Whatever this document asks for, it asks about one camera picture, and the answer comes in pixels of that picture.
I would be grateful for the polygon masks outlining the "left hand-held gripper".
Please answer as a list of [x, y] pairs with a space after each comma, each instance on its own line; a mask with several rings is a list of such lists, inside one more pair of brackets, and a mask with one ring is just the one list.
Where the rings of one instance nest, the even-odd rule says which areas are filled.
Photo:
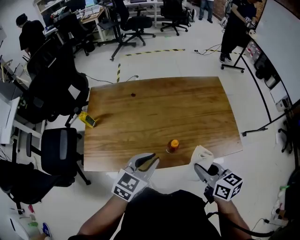
[[112, 193], [130, 202], [149, 185], [158, 163], [159, 157], [155, 153], [142, 153], [131, 157], [125, 168], [119, 170]]

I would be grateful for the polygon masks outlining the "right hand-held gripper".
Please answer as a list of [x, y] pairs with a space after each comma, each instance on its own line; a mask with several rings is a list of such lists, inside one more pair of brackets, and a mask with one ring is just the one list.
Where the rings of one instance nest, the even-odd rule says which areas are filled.
[[232, 200], [241, 190], [243, 179], [229, 169], [213, 163], [208, 171], [198, 163], [194, 164], [194, 170], [200, 181], [207, 184], [204, 196], [209, 203], [214, 197], [225, 201]]

